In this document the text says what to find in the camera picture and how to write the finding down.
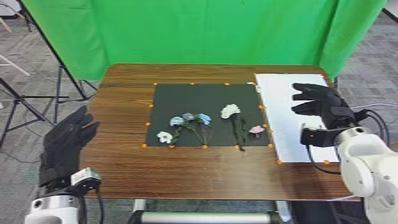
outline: white sheet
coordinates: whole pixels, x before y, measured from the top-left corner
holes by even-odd
[[[293,83],[313,83],[327,86],[320,74],[256,74],[258,86],[267,106],[267,117],[270,129],[274,130],[274,141],[277,157],[283,162],[309,162],[307,150],[300,144],[302,124],[323,126],[318,116],[297,115],[291,107],[306,101],[293,101],[291,96],[300,93]],[[329,160],[338,162],[334,147],[320,148],[311,146],[313,158],[316,162]]]

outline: green screen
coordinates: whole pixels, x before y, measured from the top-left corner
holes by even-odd
[[[318,65],[338,76],[386,0],[23,0],[71,73],[116,63]]]

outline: light stand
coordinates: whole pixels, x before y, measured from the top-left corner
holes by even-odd
[[[2,146],[4,146],[4,140],[5,140],[5,137],[7,137],[7,133],[11,131],[14,131],[18,128],[21,128],[23,126],[30,125],[37,121],[46,121],[53,125],[53,122],[50,121],[50,119],[44,116],[44,114],[48,112],[48,107],[46,107],[46,109],[44,109],[44,111],[41,113],[37,111],[37,109],[34,108],[34,106],[30,105],[30,103],[27,102],[25,99],[52,99],[52,101],[53,101],[55,98],[68,98],[68,96],[25,96],[25,95],[20,95],[2,78],[0,78],[0,85],[5,88],[7,95],[12,97],[11,113],[9,113],[9,118],[7,118],[5,127],[4,127],[4,133],[2,133],[2,137],[0,137],[0,148],[2,148]],[[16,107],[18,107],[18,105],[25,106],[27,110],[30,111],[30,113],[36,116],[36,119],[30,120],[30,121],[27,121],[23,124],[16,125],[11,128],[11,123],[12,123],[12,118],[14,118],[14,113],[16,113]]]

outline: flower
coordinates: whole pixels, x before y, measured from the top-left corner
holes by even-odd
[[[261,127],[261,126],[254,126],[254,127],[251,128],[249,133],[252,133],[254,136],[256,136],[256,138],[259,138],[259,134],[261,134],[263,131],[265,131],[263,127]]]
[[[171,140],[172,140],[171,133],[162,131],[156,136],[158,136],[160,142],[171,144]]]
[[[174,117],[171,119],[171,126],[179,126],[183,124],[183,118],[181,117]]]
[[[236,104],[227,104],[227,106],[222,108],[222,111],[220,111],[220,117],[227,119],[231,115],[238,113],[240,113],[240,108]]]
[[[261,128],[261,126],[254,126],[249,132],[252,134],[259,134],[263,131],[265,131],[265,129]]]
[[[185,114],[183,114],[183,119],[185,119],[187,121],[194,121],[194,119],[195,119],[194,114],[192,114],[192,113],[185,113]]]
[[[197,114],[199,121],[204,125],[210,125],[211,117],[206,114]]]

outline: cable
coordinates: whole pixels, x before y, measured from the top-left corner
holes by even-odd
[[[306,149],[307,149],[307,157],[309,157],[309,161],[311,161],[311,164],[313,164],[315,169],[320,170],[320,171],[322,171],[323,173],[327,173],[327,174],[341,175],[341,172],[325,170],[323,168],[318,167],[318,165],[316,165],[316,163],[315,163],[315,158],[313,158],[313,155],[311,155],[311,148],[309,148],[309,145],[306,145]]]
[[[382,129],[382,122],[378,121],[377,116],[373,116],[371,114],[368,114],[368,117],[370,117],[370,118],[373,119],[373,121],[377,122],[380,138],[382,138],[382,140],[386,141],[386,138],[384,138],[384,129]]]
[[[347,199],[355,198],[355,197],[357,197],[355,195],[348,195],[341,198],[329,199],[327,201],[345,201]]]
[[[387,123],[387,127],[391,126],[391,124],[394,123],[398,121],[398,118],[394,118],[394,120]]]
[[[105,208],[103,208],[103,196],[101,196],[100,187],[96,188],[96,198],[98,198],[100,212],[101,212],[100,224],[103,224],[103,221],[105,221]]]
[[[0,152],[9,158],[12,158],[20,163],[39,163],[41,162],[41,160],[37,160],[37,161],[23,161],[23,160],[20,160],[7,152]]]
[[[373,103],[373,104],[368,104],[368,105],[362,105],[362,106],[355,106],[355,107],[350,107],[350,108],[352,109],[359,109],[359,108],[377,107],[377,106],[396,107],[398,108],[398,104],[393,104],[393,103]]]
[[[84,196],[78,197],[78,204],[80,204],[78,224],[87,224],[87,205]]]
[[[377,116],[378,121],[380,121],[380,123],[382,123],[384,131],[386,131],[386,144],[387,144],[387,146],[389,146],[389,145],[391,145],[391,137],[389,137],[389,127],[387,127],[386,121],[384,121],[384,119],[382,119],[380,114],[378,114],[373,110],[368,110],[368,112]]]

